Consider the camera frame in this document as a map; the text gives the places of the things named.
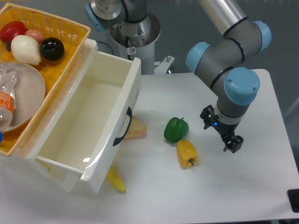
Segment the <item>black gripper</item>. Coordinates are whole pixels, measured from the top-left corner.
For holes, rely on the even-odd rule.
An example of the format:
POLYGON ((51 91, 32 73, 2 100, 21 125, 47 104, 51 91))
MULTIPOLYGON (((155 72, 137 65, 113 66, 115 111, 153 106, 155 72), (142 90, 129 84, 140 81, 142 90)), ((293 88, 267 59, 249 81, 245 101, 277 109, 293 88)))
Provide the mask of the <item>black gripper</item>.
POLYGON ((225 124, 221 122, 219 115, 214 114, 214 108, 211 105, 202 110, 200 118, 204 122, 204 130, 212 126, 220 134, 222 141, 225 143, 224 152, 235 153, 241 149, 244 139, 239 135, 235 135, 238 123, 225 124))

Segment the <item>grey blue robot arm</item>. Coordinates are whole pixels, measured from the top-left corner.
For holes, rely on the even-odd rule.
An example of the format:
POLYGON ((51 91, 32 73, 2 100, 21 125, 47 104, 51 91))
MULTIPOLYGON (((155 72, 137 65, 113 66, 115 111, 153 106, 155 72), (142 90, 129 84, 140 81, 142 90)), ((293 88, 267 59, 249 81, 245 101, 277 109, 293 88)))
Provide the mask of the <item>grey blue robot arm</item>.
MULTIPOLYGON (((215 106, 207 106, 200 117, 205 128, 213 127, 225 150, 238 151, 243 138, 235 134, 260 86, 257 74, 241 66, 245 59, 260 53, 271 42, 271 31, 261 21, 250 21, 233 0, 202 0, 201 6, 223 36, 215 46, 194 45, 185 63, 217 96, 215 106)), ((121 57, 141 60, 141 73, 157 72, 154 65, 155 41, 161 28, 147 10, 144 0, 92 0, 85 12, 99 32, 109 30, 121 57)))

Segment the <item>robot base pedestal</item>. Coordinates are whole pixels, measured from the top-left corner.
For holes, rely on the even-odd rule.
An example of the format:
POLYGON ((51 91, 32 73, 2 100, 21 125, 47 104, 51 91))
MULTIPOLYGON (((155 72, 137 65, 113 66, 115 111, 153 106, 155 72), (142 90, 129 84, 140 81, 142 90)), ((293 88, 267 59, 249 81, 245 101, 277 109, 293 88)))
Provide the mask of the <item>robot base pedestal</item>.
POLYGON ((156 16, 147 13, 139 23, 122 21, 110 29, 110 35, 119 48, 120 57, 141 60, 142 75, 170 74, 175 58, 168 55, 162 61, 155 61, 155 42, 161 33, 156 16))

